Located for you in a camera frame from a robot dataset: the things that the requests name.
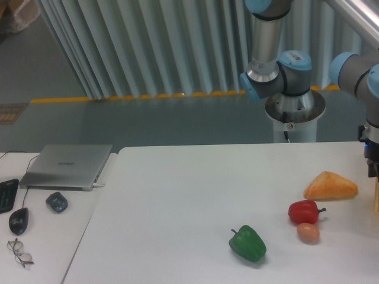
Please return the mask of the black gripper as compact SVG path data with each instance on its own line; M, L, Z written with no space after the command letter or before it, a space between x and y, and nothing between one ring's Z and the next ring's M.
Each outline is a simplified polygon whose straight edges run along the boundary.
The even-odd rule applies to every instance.
M368 177L378 178L378 143L364 137L365 125L358 126L358 141L364 143L364 157L367 160Z

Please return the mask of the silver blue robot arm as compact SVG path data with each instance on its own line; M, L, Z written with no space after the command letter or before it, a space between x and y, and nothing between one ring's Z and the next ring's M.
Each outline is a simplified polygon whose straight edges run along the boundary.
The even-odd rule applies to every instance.
M250 99L266 99L265 110L279 142L314 141L316 123L325 110L323 97L311 90L311 58L303 51L278 52L283 18L290 1L246 1L255 17L252 60L240 75ZM378 176L378 53L344 52L329 68L331 81L366 107L366 123L358 128L364 143L368 176Z

